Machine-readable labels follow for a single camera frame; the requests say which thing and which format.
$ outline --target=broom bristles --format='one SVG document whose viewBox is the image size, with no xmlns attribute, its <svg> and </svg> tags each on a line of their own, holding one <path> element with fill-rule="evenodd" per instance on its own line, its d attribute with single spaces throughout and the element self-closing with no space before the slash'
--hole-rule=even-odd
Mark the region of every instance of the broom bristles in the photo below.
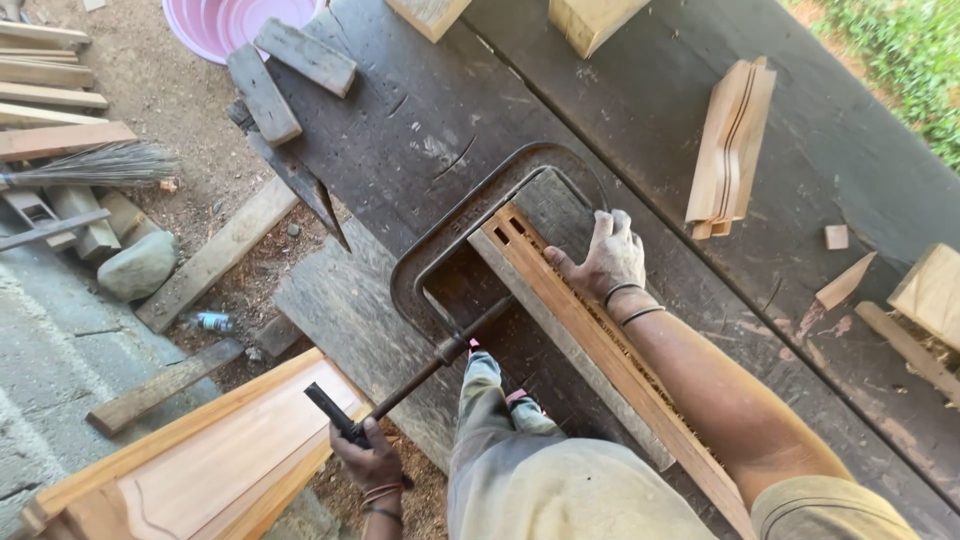
<svg viewBox="0 0 960 540">
<path fill-rule="evenodd" d="M 166 150 L 149 142 L 91 148 L 37 169 L 0 173 L 10 187 L 45 185 L 149 186 L 177 176 L 180 167 Z"/>
</svg>

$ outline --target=hand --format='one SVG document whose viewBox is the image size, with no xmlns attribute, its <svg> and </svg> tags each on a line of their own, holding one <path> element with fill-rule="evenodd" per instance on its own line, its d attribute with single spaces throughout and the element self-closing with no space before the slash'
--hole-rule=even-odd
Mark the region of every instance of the hand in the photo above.
<svg viewBox="0 0 960 540">
<path fill-rule="evenodd" d="M 403 478 L 400 454 L 396 453 L 373 418 L 364 419 L 363 427 L 372 446 L 370 450 L 351 444 L 340 430 L 330 425 L 330 448 L 344 462 L 350 479 L 365 493 L 381 485 L 400 482 Z"/>
<path fill-rule="evenodd" d="M 630 216 L 623 210 L 594 213 L 596 226 L 587 260 L 577 266 L 560 248 L 550 246 L 543 251 L 564 279 L 581 296 L 603 302 L 615 285 L 634 282 L 646 286 L 643 268 L 643 242 L 630 230 Z M 621 289 L 617 293 L 636 289 Z"/>
</svg>

